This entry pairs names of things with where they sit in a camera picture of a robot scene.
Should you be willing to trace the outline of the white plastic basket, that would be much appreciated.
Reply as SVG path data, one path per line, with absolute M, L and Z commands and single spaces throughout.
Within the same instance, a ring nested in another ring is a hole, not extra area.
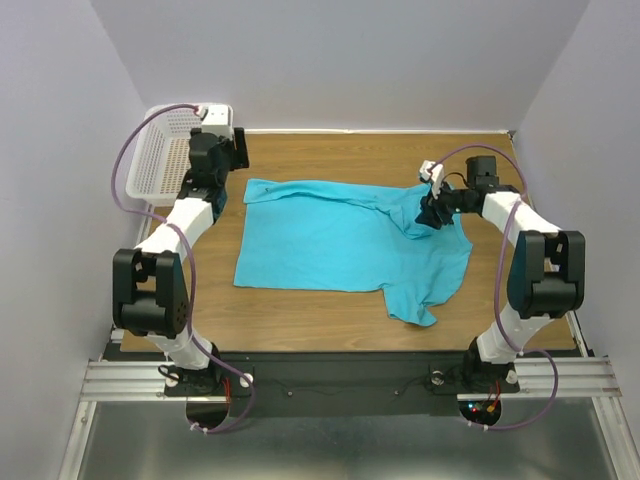
M 190 132 L 201 126 L 189 108 L 163 112 L 158 105 L 146 113 L 153 120 L 137 135 L 125 191 L 154 207 L 174 203 L 189 169 Z

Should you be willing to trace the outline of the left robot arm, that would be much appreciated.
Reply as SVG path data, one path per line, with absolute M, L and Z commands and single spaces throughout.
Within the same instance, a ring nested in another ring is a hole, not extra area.
M 196 281 L 183 271 L 195 265 L 195 243 L 223 212 L 229 173 L 250 164 L 244 129 L 233 128 L 229 137 L 192 129 L 189 163 L 169 216 L 159 218 L 145 241 L 114 255 L 113 320 L 173 361 L 163 374 L 174 384 L 201 380 L 216 389 L 228 371 L 242 387 L 251 388 L 252 376 L 224 363 L 217 347 L 196 332 Z

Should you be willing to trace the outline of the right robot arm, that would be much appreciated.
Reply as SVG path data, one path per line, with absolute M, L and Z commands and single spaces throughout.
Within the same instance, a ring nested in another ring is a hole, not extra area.
M 583 303 L 586 239 L 545 220 L 514 186 L 502 183 L 495 157 L 471 157 L 466 167 L 465 186 L 455 189 L 441 163 L 422 164 L 420 179 L 430 190 L 416 221 L 441 229 L 457 214 L 474 213 L 502 233 L 503 248 L 514 248 L 512 260 L 499 261 L 495 319 L 465 352 L 461 379 L 467 385 L 481 380 L 515 384 L 513 363 L 531 338 Z

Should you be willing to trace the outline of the turquoise t shirt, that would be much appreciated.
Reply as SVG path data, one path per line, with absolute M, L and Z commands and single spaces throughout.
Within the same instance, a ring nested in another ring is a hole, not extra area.
M 419 224 L 426 185 L 251 179 L 237 287 L 380 291 L 389 317 L 428 327 L 460 289 L 472 252 L 459 222 Z

